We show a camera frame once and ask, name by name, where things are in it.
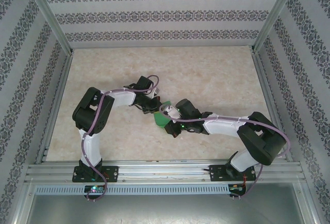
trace marble floor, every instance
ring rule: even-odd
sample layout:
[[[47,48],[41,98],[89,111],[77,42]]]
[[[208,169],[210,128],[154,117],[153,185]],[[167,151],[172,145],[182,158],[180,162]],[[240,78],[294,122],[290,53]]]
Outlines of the marble floor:
[[[161,101],[176,104],[187,98],[201,112],[269,116],[247,46],[142,47],[79,49],[74,53],[47,161],[77,161],[80,135],[72,113],[86,90],[117,89],[141,75],[157,74]],[[153,115],[135,107],[111,110],[101,132],[104,160],[229,158],[244,149],[239,138],[188,132],[177,138],[159,128]]]

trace wire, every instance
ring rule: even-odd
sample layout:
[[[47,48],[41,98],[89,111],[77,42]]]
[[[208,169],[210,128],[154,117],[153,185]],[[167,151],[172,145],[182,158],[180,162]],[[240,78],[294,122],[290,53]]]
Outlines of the wire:
[[[243,188],[246,187],[246,176],[245,176],[245,174],[243,174],[243,186],[242,187]]]
[[[92,170],[95,171],[102,178],[102,180],[104,181],[104,191],[103,191],[103,193],[99,197],[97,197],[96,199],[93,199],[93,202],[98,201],[99,199],[101,199],[102,197],[104,197],[105,193],[107,192],[108,183],[107,183],[106,178],[102,175],[102,173],[99,172],[92,165],[92,163],[90,162],[90,160],[87,158],[87,154],[85,152],[85,139],[86,139],[86,136],[88,136],[92,132],[92,130],[94,129],[94,127],[95,127],[95,124],[97,122],[98,116],[100,115],[100,111],[101,111],[101,106],[102,106],[103,100],[104,100],[104,98],[105,98],[106,95],[108,95],[109,93],[122,92],[122,91],[130,91],[130,92],[146,92],[146,91],[151,91],[154,88],[156,88],[158,86],[158,83],[159,83],[159,77],[157,75],[152,74],[152,75],[148,76],[147,78],[151,78],[151,77],[157,78],[157,82],[156,82],[155,85],[153,85],[149,89],[135,90],[135,89],[122,88],[122,89],[111,90],[111,91],[107,91],[107,92],[103,93],[102,96],[101,96],[100,102],[98,104],[98,107],[97,107],[97,110],[96,110],[96,114],[95,114],[93,123],[92,123],[91,127],[89,128],[89,130],[86,133],[84,133],[83,136],[82,136],[83,138],[81,139],[81,151],[83,153],[83,156],[84,156],[87,164],[92,168]],[[91,191],[87,192],[87,195],[86,195],[86,198],[87,198],[88,201],[90,200],[90,198],[89,198],[89,194],[90,193],[91,193]]]
[[[143,110],[140,106],[138,106],[136,104],[134,104],[133,106],[137,107],[139,110]]]
[[[260,126],[266,127],[268,129],[271,129],[271,130],[279,133],[287,143],[287,147],[284,150],[284,152],[280,153],[277,157],[285,155],[290,150],[291,142],[290,142],[289,138],[286,136],[286,134],[284,134],[281,130],[279,130],[279,129],[273,127],[273,126],[270,126],[268,124],[265,124],[265,123],[262,123],[262,122],[257,122],[257,121],[252,121],[252,120],[249,120],[249,119],[241,119],[240,117],[226,117],[226,116],[216,116],[216,117],[198,118],[198,119],[177,119],[177,118],[169,117],[168,115],[166,115],[164,113],[163,109],[164,109],[164,107],[167,107],[167,106],[169,106],[169,105],[168,104],[162,104],[159,108],[159,112],[164,117],[166,117],[168,119],[171,119],[172,121],[177,121],[177,122],[199,122],[199,121],[208,121],[208,120],[227,120],[227,121],[237,121],[237,122],[248,122],[248,123],[252,123],[254,125],[260,125]],[[247,190],[247,192],[245,192],[244,196],[247,195],[249,192],[251,192],[251,190],[254,188],[255,184],[257,183],[257,181],[260,177],[262,169],[263,169],[263,165],[261,165],[258,176],[256,177],[256,179],[253,182],[253,184],[251,185],[251,187]]]

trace patterned wallpaper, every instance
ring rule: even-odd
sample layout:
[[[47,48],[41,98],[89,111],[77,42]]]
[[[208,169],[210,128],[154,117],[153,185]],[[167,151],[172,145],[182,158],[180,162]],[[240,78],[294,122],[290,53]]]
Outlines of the patterned wallpaper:
[[[253,45],[276,0],[47,0],[73,48]]]
[[[0,0],[0,223],[35,162],[67,56],[35,0]]]
[[[330,0],[287,0],[259,52],[291,154],[330,223]]]

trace perforated metal strip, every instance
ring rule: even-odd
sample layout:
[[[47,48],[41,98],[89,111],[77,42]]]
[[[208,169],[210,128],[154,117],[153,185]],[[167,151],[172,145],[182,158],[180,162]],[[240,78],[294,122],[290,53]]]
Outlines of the perforated metal strip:
[[[82,195],[83,185],[38,186],[36,195]],[[203,185],[112,185],[107,195],[205,195],[229,194],[228,184]]]

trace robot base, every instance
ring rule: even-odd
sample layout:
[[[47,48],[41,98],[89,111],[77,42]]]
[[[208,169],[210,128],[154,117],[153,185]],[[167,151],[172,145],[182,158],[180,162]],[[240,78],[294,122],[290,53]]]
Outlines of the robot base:
[[[102,160],[95,166],[102,173],[108,183],[115,183],[118,179],[118,166],[102,166]],[[103,182],[103,179],[89,166],[79,160],[79,166],[74,168],[72,182],[94,183]]]
[[[256,179],[253,166],[241,173],[238,173],[235,177],[231,177],[227,174],[226,165],[210,165],[208,171],[210,172],[210,179],[212,182],[244,181],[244,177],[246,177],[246,181],[255,181]]]

